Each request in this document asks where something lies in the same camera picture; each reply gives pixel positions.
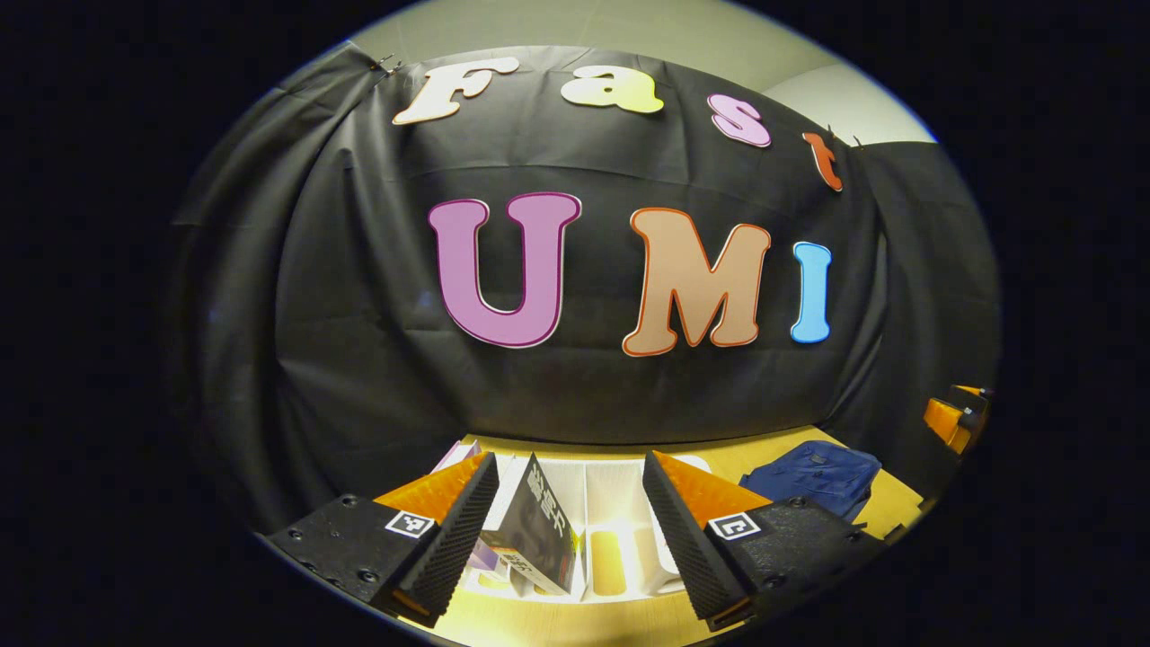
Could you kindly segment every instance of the purple letter u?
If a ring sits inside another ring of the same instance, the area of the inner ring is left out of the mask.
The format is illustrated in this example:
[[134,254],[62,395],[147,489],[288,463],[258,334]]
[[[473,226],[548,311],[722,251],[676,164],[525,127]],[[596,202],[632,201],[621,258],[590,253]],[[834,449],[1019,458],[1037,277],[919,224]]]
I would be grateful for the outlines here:
[[507,203],[507,216],[523,229],[523,301],[512,311],[496,309],[480,291],[480,226],[488,205],[453,200],[431,209],[439,285],[447,313],[477,340],[507,348],[546,341],[559,325],[564,296],[564,229],[580,216],[581,203],[567,193],[527,193]]

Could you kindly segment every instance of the ceiling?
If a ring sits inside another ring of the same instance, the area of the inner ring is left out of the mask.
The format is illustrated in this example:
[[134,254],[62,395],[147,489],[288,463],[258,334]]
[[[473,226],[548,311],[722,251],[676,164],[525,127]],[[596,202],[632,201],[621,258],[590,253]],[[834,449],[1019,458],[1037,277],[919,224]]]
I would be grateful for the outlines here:
[[722,0],[429,0],[351,40],[404,63],[509,45],[583,45],[662,59],[758,92],[843,62]]

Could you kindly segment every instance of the white organizer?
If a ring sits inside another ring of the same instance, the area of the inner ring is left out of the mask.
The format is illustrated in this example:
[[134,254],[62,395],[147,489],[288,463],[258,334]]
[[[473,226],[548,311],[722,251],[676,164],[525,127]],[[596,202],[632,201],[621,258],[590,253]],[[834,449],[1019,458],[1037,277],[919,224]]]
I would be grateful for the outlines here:
[[[675,459],[711,471],[710,465],[697,456]],[[496,455],[500,475],[506,473],[511,456]],[[490,571],[468,567],[460,578],[460,587],[493,598],[529,600],[557,604],[593,604],[599,602],[626,602],[644,600],[682,591],[675,561],[664,539],[659,522],[647,502],[643,490],[642,460],[630,461],[561,461],[539,459],[555,499],[562,507],[570,527],[583,536],[578,568],[569,595],[547,595],[535,591],[535,586],[514,569],[511,570],[509,586],[489,583],[484,586],[481,577],[491,578]],[[516,487],[519,484],[501,483],[499,487]],[[619,540],[626,591],[618,595],[599,595],[595,592],[595,550],[591,537],[597,532],[612,532]]]

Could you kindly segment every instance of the yellow tabletop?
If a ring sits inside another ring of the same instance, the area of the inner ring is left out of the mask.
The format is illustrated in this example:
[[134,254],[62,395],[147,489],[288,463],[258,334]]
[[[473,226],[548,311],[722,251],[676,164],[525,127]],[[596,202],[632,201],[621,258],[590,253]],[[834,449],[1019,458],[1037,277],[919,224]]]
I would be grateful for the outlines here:
[[[672,456],[698,456],[707,462],[713,475],[738,483],[743,475],[812,440],[843,445],[816,428],[726,441],[656,446],[577,446],[477,436],[468,436],[463,442],[480,441],[483,450],[496,454],[534,452],[539,459],[573,461],[643,459],[647,450],[654,449]],[[869,502],[853,523],[866,523],[867,533],[883,539],[900,525],[913,525],[921,514],[921,496],[883,470],[871,486]],[[457,588],[447,613],[430,632],[473,647],[680,647],[715,636],[704,621],[695,617],[684,591],[629,602],[555,604],[505,600]]]

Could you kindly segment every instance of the blue clothing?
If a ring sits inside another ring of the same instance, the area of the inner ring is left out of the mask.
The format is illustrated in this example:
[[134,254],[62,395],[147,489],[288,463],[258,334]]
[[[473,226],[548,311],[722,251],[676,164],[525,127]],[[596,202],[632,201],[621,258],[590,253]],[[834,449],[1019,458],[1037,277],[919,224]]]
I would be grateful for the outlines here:
[[808,441],[744,475],[738,485],[770,501],[803,496],[853,522],[871,499],[871,483],[880,469],[882,464],[869,454]]

